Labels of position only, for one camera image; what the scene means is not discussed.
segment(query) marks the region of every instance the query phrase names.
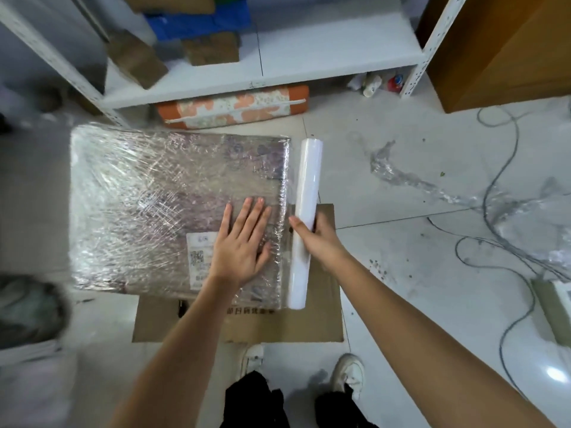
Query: wooden cabinet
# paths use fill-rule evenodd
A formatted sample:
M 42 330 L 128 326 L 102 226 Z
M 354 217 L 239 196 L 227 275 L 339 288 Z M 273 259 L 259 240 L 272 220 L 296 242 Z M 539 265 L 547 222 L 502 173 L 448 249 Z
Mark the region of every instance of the wooden cabinet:
M 430 0 L 424 45 L 448 0 Z M 446 112 L 571 93 L 571 0 L 467 0 L 428 75 Z

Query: white sneaker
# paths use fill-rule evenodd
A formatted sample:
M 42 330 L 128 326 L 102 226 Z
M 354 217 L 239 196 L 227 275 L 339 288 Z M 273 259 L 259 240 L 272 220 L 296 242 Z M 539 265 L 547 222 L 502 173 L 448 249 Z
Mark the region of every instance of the white sneaker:
M 247 348 L 242 356 L 242 362 L 240 365 L 240 376 L 238 380 L 244 377 L 246 374 L 250 374 L 253 371 L 258 371 L 261 373 L 261 365 L 264 362 L 264 346 L 261 344 L 252 345 Z
M 354 354 L 342 355 L 331 376 L 331 389 L 345 392 L 345 385 L 353 389 L 353 400 L 357 401 L 365 386 L 365 366 Z

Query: white roll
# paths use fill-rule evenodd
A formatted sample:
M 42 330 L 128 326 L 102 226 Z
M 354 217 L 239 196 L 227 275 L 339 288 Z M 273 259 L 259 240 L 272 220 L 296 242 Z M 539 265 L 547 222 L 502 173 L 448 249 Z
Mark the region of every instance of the white roll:
M 299 162 L 299 173 L 297 177 L 295 215 L 311 230 L 315 222 L 315 208 L 318 203 L 322 152 L 323 142 L 321 140 L 315 138 L 303 140 L 302 156 Z M 310 259 L 310 253 L 306 250 L 301 237 L 294 232 L 291 268 L 289 270 L 288 308 L 305 308 L 307 281 L 310 274 Z

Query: white tile floor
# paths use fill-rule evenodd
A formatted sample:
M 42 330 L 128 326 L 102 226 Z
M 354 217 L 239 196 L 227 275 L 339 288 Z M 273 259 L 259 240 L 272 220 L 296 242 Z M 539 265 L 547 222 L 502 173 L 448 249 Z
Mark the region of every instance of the white tile floor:
M 537 197 L 549 176 L 571 191 L 571 116 L 567 99 L 506 106 L 520 120 L 521 143 L 500 180 L 517 198 Z M 487 122 L 505 120 L 495 108 Z M 369 154 L 396 140 L 391 159 L 403 171 L 437 183 L 452 194 L 477 194 L 509 156 L 513 125 L 485 128 L 476 111 L 444 114 L 428 81 L 409 100 L 381 92 L 373 99 L 345 92 L 314 96 L 307 114 L 221 132 L 288 135 L 325 141 L 320 198 L 336 207 L 339 237 L 363 264 L 505 376 L 498 357 L 502 331 L 530 303 L 525 285 L 502 270 L 474 269 L 454 256 L 457 237 L 430 226 L 424 216 L 453 232 L 489 236 L 472 210 L 427 198 L 414 188 L 391 186 L 370 172 Z M 42 128 L 27 137 L 0 137 L 0 270 L 27 272 L 68 282 L 68 133 Z M 521 269 L 510 255 L 466 241 L 462 258 Z M 65 344 L 79 352 L 72 426 L 103 426 L 132 380 L 153 356 L 156 344 L 131 344 L 137 298 L 74 292 L 74 318 Z M 272 344 L 265 370 L 281 388 L 292 426 L 315 426 L 312 397 L 325 388 L 340 355 L 363 359 L 367 386 L 360 407 L 382 428 L 427 426 L 351 303 L 342 295 L 346 342 Z M 225 388 L 235 379 L 239 345 L 220 345 L 199 426 L 222 419 Z M 518 386 L 558 426 L 571 426 L 571 350 L 558 347 L 538 307 L 518 324 L 504 347 Z M 557 382 L 546 375 L 566 373 Z

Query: qr code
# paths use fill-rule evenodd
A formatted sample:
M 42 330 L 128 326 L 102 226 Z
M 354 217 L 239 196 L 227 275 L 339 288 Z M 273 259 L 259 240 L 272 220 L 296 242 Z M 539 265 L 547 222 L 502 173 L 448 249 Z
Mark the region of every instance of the qr code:
M 199 264 L 204 263 L 204 251 L 191 251 L 190 262 L 193 266 L 198 266 Z

